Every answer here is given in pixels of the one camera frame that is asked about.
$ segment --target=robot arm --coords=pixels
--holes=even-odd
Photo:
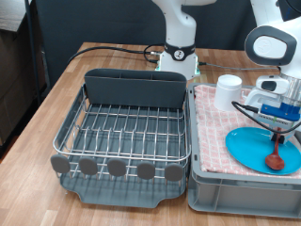
[[[260,113],[248,113],[271,128],[288,130],[300,122],[301,17],[283,22],[277,0],[251,3],[258,27],[246,39],[246,54],[259,65],[278,66],[281,74],[257,80],[246,105],[257,107]]]
[[[197,23],[182,6],[204,6],[216,0],[152,0],[166,18],[166,45],[158,70],[183,74],[187,80],[198,74],[195,54]]]
[[[251,0],[257,26],[282,23],[278,0]]]
[[[166,42],[177,47],[195,44],[196,21],[182,11],[182,6],[204,6],[216,0],[152,0],[166,18]]]

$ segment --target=blue dish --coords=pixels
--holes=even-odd
[[[301,167],[301,154],[290,141],[279,144],[279,155],[285,162],[284,169],[273,170],[265,164],[265,157],[275,149],[275,142],[270,140],[267,130],[250,127],[235,129],[226,136],[226,146],[237,161],[259,172],[287,175]]]

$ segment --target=cup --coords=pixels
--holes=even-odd
[[[239,102],[243,80],[235,75],[225,74],[218,78],[214,106],[221,111],[234,111],[231,102]]]

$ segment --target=wooden tabletop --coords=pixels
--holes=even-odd
[[[81,49],[97,45],[108,44],[84,43]],[[197,49],[197,54],[199,60],[213,64],[258,67],[244,52]],[[87,52],[69,65],[0,165],[0,225],[301,225],[297,219],[196,212],[188,206],[187,192],[178,199],[160,202],[155,209],[85,204],[76,194],[66,192],[50,163],[55,154],[52,142],[84,82],[85,72],[94,68],[153,70],[154,65],[143,56],[110,50]],[[255,85],[259,75],[277,73],[237,72],[209,66],[201,67],[201,71],[202,76],[195,82],[216,83],[219,75],[232,73],[243,78],[244,85]]]

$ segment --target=pink cloth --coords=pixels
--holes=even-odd
[[[242,89],[242,91],[247,95],[250,89]],[[275,177],[245,167],[232,157],[226,147],[225,139],[230,131],[240,127],[261,127],[237,110],[223,112],[216,109],[214,107],[215,88],[200,85],[195,87],[195,94],[200,169],[210,172]],[[291,139],[291,142],[296,147],[300,147],[295,137]],[[301,170],[282,177],[301,179]]]

